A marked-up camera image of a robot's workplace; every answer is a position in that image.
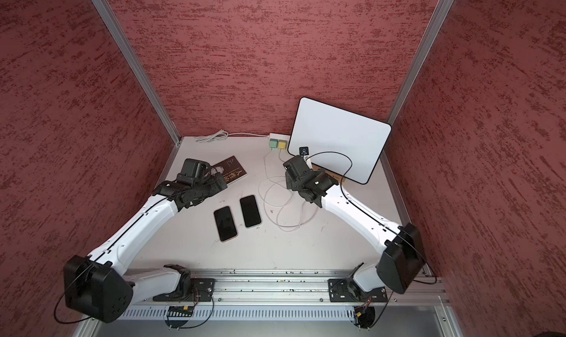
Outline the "black smartphone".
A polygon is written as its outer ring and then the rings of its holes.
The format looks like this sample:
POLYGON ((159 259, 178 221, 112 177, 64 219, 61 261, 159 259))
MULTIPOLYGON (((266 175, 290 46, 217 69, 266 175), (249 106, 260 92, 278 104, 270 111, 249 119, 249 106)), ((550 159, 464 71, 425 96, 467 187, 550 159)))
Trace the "black smartphone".
POLYGON ((241 198, 240 207, 246 228, 261 225, 262 218, 254 195, 248 195, 241 198))
POLYGON ((215 210, 213 215, 221 242, 226 242, 237 237, 238 232, 230 207, 226 206, 215 210))

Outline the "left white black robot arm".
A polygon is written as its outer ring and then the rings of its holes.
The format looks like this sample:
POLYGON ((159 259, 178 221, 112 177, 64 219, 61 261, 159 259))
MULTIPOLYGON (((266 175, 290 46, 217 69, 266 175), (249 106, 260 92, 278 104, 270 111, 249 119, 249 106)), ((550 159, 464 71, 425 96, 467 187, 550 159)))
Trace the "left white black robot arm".
POLYGON ((113 322, 130 305, 154 297, 172 301, 200 299, 191 271, 176 264, 141 274, 128 269, 145 244, 183 209, 196 207, 228 187, 223 176, 200 160, 186 159, 173 181, 163 181, 141 209, 106 242, 63 267, 59 301, 85 318, 113 322))

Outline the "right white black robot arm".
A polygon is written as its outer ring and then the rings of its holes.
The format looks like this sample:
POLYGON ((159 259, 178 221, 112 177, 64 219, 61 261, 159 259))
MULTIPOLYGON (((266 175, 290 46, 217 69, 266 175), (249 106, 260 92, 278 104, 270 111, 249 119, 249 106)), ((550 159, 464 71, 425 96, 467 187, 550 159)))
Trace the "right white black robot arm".
POLYGON ((368 294, 387 288, 405 294, 422 268, 427 265, 420 230, 402 226, 379 215, 357 200, 324 169, 313 170, 307 158, 294 156, 283 163, 287 189, 307 203, 339 217, 362 236, 377 253, 377 261, 361 263, 346 278, 353 294, 368 294))

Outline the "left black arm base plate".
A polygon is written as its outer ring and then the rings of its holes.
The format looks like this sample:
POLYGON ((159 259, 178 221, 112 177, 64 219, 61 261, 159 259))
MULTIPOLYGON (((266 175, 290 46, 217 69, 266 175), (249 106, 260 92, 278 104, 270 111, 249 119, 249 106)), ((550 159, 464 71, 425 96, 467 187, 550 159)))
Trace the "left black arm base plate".
POLYGON ((190 302, 209 303, 215 289, 216 280, 213 278, 192 278, 190 281, 180 282, 175 291, 153 297, 157 303, 190 302))

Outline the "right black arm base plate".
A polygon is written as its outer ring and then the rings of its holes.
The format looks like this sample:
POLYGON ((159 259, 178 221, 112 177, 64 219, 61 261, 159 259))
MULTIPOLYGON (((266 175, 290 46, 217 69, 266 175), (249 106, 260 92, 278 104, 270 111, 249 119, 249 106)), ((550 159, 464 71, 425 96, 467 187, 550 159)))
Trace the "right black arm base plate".
POLYGON ((384 288, 376 288, 365 292, 356 283, 347 277, 329 279, 327 281, 330 302, 332 303, 385 303, 388 300, 384 288))

